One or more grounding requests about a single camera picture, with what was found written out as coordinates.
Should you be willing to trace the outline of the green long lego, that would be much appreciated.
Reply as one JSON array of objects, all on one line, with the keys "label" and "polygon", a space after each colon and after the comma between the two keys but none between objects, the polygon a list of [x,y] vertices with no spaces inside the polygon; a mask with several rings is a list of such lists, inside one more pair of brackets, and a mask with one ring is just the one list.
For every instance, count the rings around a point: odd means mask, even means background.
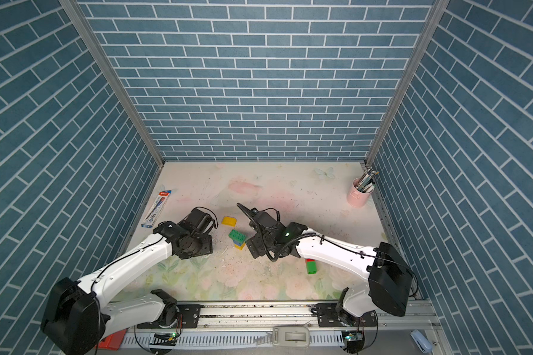
[{"label": "green long lego", "polygon": [[235,229],[233,229],[228,237],[234,242],[234,244],[238,245],[238,246],[242,246],[245,244],[246,242],[246,239],[247,239],[247,236]]}]

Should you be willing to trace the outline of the green small square lego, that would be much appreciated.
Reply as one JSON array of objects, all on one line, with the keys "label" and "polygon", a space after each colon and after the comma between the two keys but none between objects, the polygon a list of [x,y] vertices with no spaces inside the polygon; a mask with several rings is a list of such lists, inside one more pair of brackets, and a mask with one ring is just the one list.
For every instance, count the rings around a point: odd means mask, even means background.
[{"label": "green small square lego", "polygon": [[306,262],[306,271],[308,275],[315,275],[318,272],[316,262],[311,262],[311,263]]}]

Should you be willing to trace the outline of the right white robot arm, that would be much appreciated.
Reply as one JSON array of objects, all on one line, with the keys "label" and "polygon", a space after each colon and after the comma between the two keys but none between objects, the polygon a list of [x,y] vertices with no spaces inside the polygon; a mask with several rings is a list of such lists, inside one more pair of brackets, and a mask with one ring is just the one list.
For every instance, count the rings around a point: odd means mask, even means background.
[{"label": "right white robot arm", "polygon": [[276,262],[293,256],[313,259],[349,272],[358,278],[343,289],[329,314],[346,326],[357,326],[371,312],[382,310],[389,315],[406,315],[414,272],[397,249],[386,242],[377,247],[359,246],[330,238],[301,223],[281,223],[280,211],[273,217],[268,210],[237,207],[250,220],[256,232],[247,239],[253,258],[265,256]]}]

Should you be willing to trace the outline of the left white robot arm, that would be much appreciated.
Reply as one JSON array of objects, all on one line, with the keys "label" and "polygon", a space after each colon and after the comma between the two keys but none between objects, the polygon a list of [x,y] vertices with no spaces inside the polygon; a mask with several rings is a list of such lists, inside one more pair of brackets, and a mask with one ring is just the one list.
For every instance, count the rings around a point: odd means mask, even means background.
[{"label": "left white robot arm", "polygon": [[114,300],[148,269],[169,257],[187,260],[212,254],[216,214],[195,207],[178,223],[164,221],[139,245],[77,280],[65,277],[51,289],[41,332],[64,354],[86,354],[101,340],[143,323],[180,328],[177,300],[162,289],[134,300]]}]

